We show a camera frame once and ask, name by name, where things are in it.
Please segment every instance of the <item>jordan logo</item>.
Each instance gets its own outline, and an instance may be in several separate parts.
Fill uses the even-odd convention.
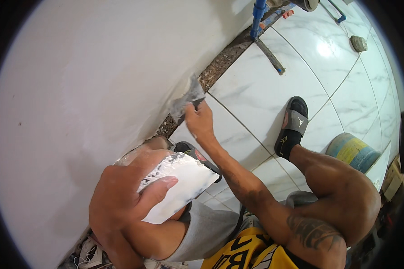
[[[301,121],[301,119],[299,118],[299,117],[297,117],[298,118],[298,120],[299,120],[299,128],[301,128],[301,125],[302,125],[302,123],[304,122],[304,121]]]
[[[284,142],[285,142],[286,140],[287,140],[287,136],[283,137],[283,139],[280,140],[280,142],[281,142],[281,148],[280,148],[280,154],[281,154],[281,156],[283,156],[283,153],[282,153],[281,151],[283,150],[283,145],[284,145]]]

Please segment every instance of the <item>white cable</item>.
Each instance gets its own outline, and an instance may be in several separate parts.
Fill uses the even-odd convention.
[[[88,255],[93,255],[92,258],[94,258],[94,255],[96,254],[96,252],[90,253],[93,249],[96,249],[96,246],[92,247],[92,249],[90,249],[89,251],[87,251],[87,255],[86,255],[85,260],[81,261],[81,262],[78,263],[78,264],[76,264],[75,259],[76,259],[76,258],[81,258],[81,259],[82,259],[82,257],[81,257],[81,256],[76,256],[75,258],[73,258],[73,263],[75,264],[76,269],[79,269],[79,266],[80,266],[82,263],[84,263],[84,262],[89,262],[89,261],[91,260],[91,259],[88,258]]]

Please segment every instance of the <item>fingernail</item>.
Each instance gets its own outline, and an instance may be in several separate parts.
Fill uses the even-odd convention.
[[[166,187],[167,189],[170,189],[175,186],[175,184],[177,184],[178,179],[175,176],[165,176],[164,178],[162,178],[162,181],[169,182]]]

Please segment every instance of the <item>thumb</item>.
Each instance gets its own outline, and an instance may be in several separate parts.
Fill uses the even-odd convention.
[[[195,111],[195,106],[188,102],[186,105],[186,121],[192,121],[193,119],[196,118],[197,114]]]
[[[143,219],[156,204],[163,201],[167,191],[177,184],[175,176],[165,176],[150,184],[142,193],[139,202],[135,206],[137,214]]]

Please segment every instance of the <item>black sock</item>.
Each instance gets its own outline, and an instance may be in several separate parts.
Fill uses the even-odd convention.
[[[308,118],[307,107],[300,99],[293,100],[290,109],[295,110]],[[277,148],[275,148],[275,153],[279,157],[289,160],[292,148],[295,145],[301,145],[301,138],[302,136],[300,132],[295,130],[284,130],[282,136],[279,137],[280,143],[278,143]]]

